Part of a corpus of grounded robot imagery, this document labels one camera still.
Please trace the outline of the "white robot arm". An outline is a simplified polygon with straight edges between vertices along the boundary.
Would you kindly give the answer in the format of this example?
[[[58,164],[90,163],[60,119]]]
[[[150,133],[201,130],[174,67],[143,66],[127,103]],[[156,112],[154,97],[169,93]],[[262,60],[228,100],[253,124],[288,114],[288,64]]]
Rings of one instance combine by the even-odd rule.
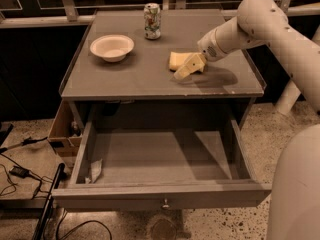
[[[243,0],[231,20],[198,41],[209,61],[268,46],[312,108],[320,111],[320,47],[294,28],[273,0]],[[294,136],[273,177],[267,240],[320,240],[320,125]]]

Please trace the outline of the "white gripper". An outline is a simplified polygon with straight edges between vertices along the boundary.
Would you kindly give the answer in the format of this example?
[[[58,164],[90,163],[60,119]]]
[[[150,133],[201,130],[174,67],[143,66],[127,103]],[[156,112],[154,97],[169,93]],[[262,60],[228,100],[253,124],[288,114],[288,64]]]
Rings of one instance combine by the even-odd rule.
[[[211,30],[207,34],[205,34],[197,42],[197,45],[198,50],[202,54],[191,53],[191,56],[189,56],[185,60],[185,62],[178,68],[178,70],[175,71],[174,77],[177,80],[183,80],[196,71],[202,72],[206,65],[206,60],[215,62],[227,56],[227,54],[218,45],[215,30]]]

